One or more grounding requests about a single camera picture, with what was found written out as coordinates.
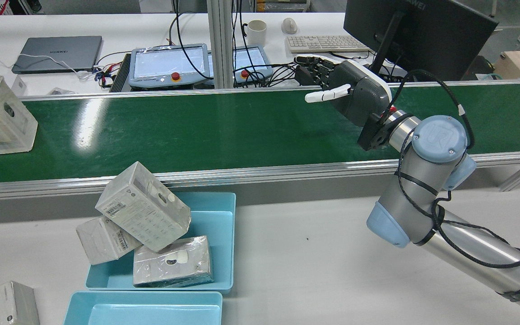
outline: white mug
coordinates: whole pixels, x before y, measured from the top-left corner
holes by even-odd
[[[243,24],[242,32],[246,36],[246,44],[266,45],[266,23],[262,20],[251,20],[247,24]]]

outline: keyboard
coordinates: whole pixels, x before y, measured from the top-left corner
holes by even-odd
[[[370,48],[349,35],[288,36],[286,46],[291,53],[366,52]]]

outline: blue bin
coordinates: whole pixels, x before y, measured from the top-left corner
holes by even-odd
[[[234,284],[234,225],[236,194],[176,193],[192,210],[192,223],[182,238],[208,236],[214,282],[185,288],[136,288],[134,253],[116,261],[91,265],[85,286],[90,290],[191,290],[229,293]]]
[[[220,325],[218,292],[75,292],[64,325]]]

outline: gray laptop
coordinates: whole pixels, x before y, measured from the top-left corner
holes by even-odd
[[[101,36],[31,37],[27,39],[21,53],[31,56],[50,56],[58,62],[65,62],[75,71],[91,71],[101,44]],[[28,56],[17,57],[17,62],[11,71],[14,74],[72,72],[50,58]]]

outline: blue joint cap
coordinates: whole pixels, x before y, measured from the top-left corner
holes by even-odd
[[[467,135],[456,119],[435,115],[424,119],[414,130],[413,148],[424,160],[448,163],[463,156]]]
[[[456,189],[458,185],[464,182],[477,169],[477,163],[467,155],[456,169],[450,174],[442,189],[450,191]]]
[[[374,208],[367,219],[367,227],[380,238],[396,247],[404,248],[410,242],[400,224],[378,202],[374,202]]]

